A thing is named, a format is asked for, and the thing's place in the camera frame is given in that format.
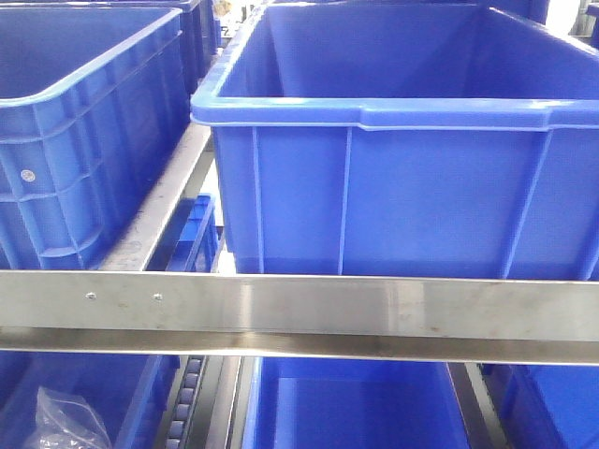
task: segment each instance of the reflective metal surface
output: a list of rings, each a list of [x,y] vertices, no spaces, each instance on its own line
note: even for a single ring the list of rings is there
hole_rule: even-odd
[[[207,126],[189,125],[165,172],[105,260],[103,270],[141,271],[166,266],[212,163],[210,135]]]
[[[1,271],[0,310],[11,349],[599,363],[594,282]]]
[[[471,449],[498,449],[491,442],[466,366],[463,363],[450,363],[447,367]]]

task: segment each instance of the metal shelf rail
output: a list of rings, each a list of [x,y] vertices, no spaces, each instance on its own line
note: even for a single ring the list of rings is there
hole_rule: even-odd
[[[185,435],[211,448],[241,444],[247,356],[599,365],[594,282],[143,271],[164,267],[212,159],[191,125],[102,270],[0,271],[0,348],[210,355]],[[473,447],[497,447],[451,372]]]

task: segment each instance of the crate rim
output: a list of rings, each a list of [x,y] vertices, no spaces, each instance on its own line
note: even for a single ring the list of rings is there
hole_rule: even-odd
[[[34,7],[4,7],[0,4],[0,11],[5,10],[26,10]],[[56,6],[56,8],[67,9],[67,7]],[[102,10],[110,10],[110,8],[101,8]],[[148,38],[151,34],[158,28],[163,27],[170,21],[172,21],[175,17],[178,17],[182,14],[182,11],[179,8],[175,7],[139,7],[136,9],[143,10],[162,10],[164,14],[162,17],[159,17],[155,21],[149,22],[142,29],[137,31],[135,34],[129,36],[123,41],[119,42],[113,47],[110,47],[108,50],[103,53],[97,55],[94,59],[89,61],[88,63],[78,67],[76,70],[73,70],[64,78],[57,80],[53,84],[49,85],[45,89],[35,94],[21,96],[21,97],[13,97],[13,98],[0,98],[0,109],[3,108],[19,108],[22,106],[32,105],[36,103],[40,103],[42,101],[51,100],[57,96],[60,96],[64,92],[66,92],[70,87],[77,84],[79,81],[95,72],[97,69],[102,66],[108,64],[112,61],[116,56],[122,54],[123,52],[129,50],[134,47],[138,42],[142,39]]]
[[[348,2],[314,4],[265,3],[253,11],[214,64],[191,99],[192,121],[208,126],[356,126],[365,130],[464,129],[538,130],[554,127],[599,129],[599,99],[511,98],[314,98],[220,96],[233,67],[239,61],[254,28],[271,7],[355,7]],[[508,17],[553,39],[573,46],[597,60],[599,50],[570,36],[552,34],[545,26],[500,11],[472,4],[385,4],[379,7],[478,8]],[[318,122],[304,121],[326,111]],[[246,120],[251,112],[252,120]]]

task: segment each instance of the blue plastic surface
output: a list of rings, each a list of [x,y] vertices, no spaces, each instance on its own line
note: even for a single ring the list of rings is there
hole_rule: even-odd
[[[599,3],[591,3],[587,8],[587,14],[595,18],[599,17]],[[595,19],[595,25],[592,28],[591,45],[599,48],[599,21]]]
[[[343,0],[308,0],[308,3],[333,3]],[[549,0],[346,0],[349,2],[379,3],[379,4],[410,4],[410,3],[468,3],[486,7],[496,7],[501,11],[518,14],[535,22],[545,23]],[[289,0],[275,0],[275,3],[289,3]]]
[[[208,273],[218,248],[214,198],[200,195],[183,228],[167,271]]]
[[[191,95],[196,91],[197,80],[203,78],[212,63],[211,27],[200,17],[200,10],[211,5],[212,0],[0,0],[1,7],[168,7],[182,11],[180,16],[182,35],[180,39],[181,57],[185,87]]]
[[[179,10],[0,7],[0,268],[94,268],[188,123]]]
[[[179,357],[0,353],[0,447],[21,448],[36,427],[37,389],[80,395],[102,417],[113,449],[148,449]]]
[[[238,271],[599,279],[597,73],[476,5],[259,7],[192,98]]]
[[[243,449],[466,449],[447,364],[264,358]]]
[[[597,367],[500,366],[487,376],[501,385],[489,391],[515,449],[599,447]]]

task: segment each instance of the metal shelf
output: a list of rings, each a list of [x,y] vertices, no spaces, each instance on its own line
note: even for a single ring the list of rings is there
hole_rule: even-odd
[[[247,356],[599,365],[593,282],[152,272],[212,160],[210,130],[191,125],[102,270],[0,271],[0,348],[210,355],[183,446],[218,449],[241,445]],[[462,417],[474,448],[499,447],[475,372],[451,366]]]

